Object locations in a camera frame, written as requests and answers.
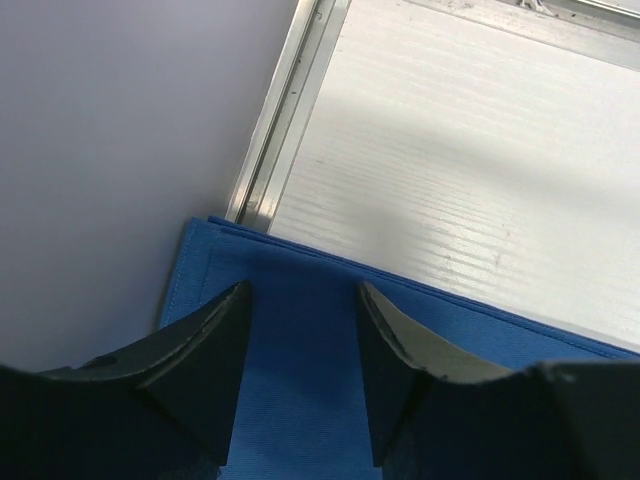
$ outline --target white wooden surface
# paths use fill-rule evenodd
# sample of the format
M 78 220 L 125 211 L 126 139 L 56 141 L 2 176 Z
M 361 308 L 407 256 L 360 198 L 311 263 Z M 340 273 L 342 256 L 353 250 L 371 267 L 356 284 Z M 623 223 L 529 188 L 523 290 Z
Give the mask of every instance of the white wooden surface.
M 640 74 L 353 0 L 271 233 L 640 350 Z

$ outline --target blue cloth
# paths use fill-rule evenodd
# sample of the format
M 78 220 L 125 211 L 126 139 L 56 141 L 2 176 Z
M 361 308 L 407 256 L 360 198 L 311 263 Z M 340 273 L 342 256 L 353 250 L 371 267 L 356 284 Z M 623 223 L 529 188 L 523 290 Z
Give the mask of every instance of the blue cloth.
M 254 288 L 254 319 L 222 479 L 381 478 L 372 467 L 356 340 L 356 285 L 362 280 L 436 333 L 507 367 L 554 358 L 635 358 L 215 218 L 189 224 L 161 325 L 245 278 Z

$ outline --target gray wall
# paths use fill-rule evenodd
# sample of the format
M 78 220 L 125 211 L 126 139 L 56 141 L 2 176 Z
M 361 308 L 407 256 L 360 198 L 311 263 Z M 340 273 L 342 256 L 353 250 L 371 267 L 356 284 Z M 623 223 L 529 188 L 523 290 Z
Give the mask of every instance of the gray wall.
M 0 0 L 0 362 L 152 328 L 184 222 L 223 215 L 296 0 Z

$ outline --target silver metal edge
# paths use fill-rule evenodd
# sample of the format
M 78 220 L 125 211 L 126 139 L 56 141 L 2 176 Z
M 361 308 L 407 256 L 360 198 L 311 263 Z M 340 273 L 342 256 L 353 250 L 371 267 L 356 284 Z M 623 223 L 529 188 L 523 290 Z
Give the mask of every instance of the silver metal edge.
M 640 43 L 496 0 L 404 0 L 607 63 L 640 71 Z
M 268 232 L 351 0 L 320 0 L 239 223 Z
M 287 32 L 278 63 L 271 78 L 260 116 L 251 135 L 251 142 L 236 186 L 234 188 L 225 218 L 238 221 L 248 198 L 253 179 L 260 169 L 260 159 L 269 140 L 275 118 L 282 106 L 287 85 L 296 66 L 309 25 L 315 14 L 319 0 L 298 0 L 291 25 Z

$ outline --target folded blue towel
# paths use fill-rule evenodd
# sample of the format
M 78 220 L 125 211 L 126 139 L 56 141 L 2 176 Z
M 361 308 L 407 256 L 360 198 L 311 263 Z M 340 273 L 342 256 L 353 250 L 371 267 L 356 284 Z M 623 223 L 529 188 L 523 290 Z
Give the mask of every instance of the folded blue towel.
M 380 479 L 372 467 L 355 327 L 356 285 L 492 362 L 637 358 L 389 273 L 219 220 L 194 219 L 161 326 L 231 284 L 254 287 L 254 319 L 229 465 L 222 479 Z

